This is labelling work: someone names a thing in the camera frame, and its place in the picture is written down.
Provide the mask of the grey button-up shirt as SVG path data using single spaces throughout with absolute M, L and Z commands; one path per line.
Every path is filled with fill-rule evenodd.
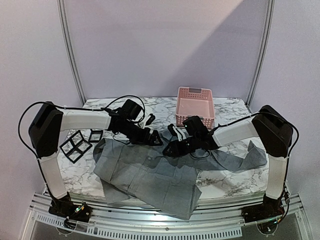
M 128 200 L 131 197 L 177 218 L 188 220 L 202 194 L 196 186 L 200 171 L 239 173 L 229 170 L 229 163 L 217 162 L 210 152 L 197 150 L 172 158 L 164 156 L 164 146 L 125 145 L 103 138 L 93 149 L 95 168 L 100 178 L 107 203 Z

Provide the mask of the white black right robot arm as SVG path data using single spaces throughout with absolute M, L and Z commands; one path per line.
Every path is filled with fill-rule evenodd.
M 188 137 L 172 124 L 169 125 L 169 132 L 177 139 L 167 144 L 163 155 L 176 158 L 204 150 L 210 152 L 218 163 L 228 163 L 228 169 L 235 172 L 264 165 L 268 161 L 267 187 L 262 203 L 242 208 L 241 215 L 247 223 L 269 220 L 272 226 L 278 225 L 286 217 L 289 210 L 282 206 L 282 198 L 289 198 L 285 181 L 290 154 L 297 143 L 293 135 L 299 134 L 292 123 L 270 105 L 264 105 L 256 113 L 218 125 L 212 130 L 208 130 L 197 115 L 190 116 L 182 124 Z M 219 150 L 228 144 L 250 138 L 259 138 L 264 148 L 260 149 L 250 142 L 244 159 L 237 159 Z

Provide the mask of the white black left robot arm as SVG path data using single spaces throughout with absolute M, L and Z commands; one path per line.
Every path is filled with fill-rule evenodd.
M 85 202 L 73 203 L 58 165 L 58 151 L 76 163 L 92 147 L 93 140 L 85 140 L 81 130 L 90 129 L 92 135 L 99 136 L 104 131 L 122 134 L 128 139 L 127 143 L 133 145 L 162 145 L 159 133 L 147 127 L 154 117 L 146 123 L 138 120 L 140 114 L 145 114 L 145 106 L 131 99 L 116 109 L 62 107 L 50 101 L 39 104 L 41 107 L 28 129 L 30 149 L 51 197 L 48 212 L 64 218 L 69 228 L 73 222 L 88 223 L 92 214 L 92 208 Z

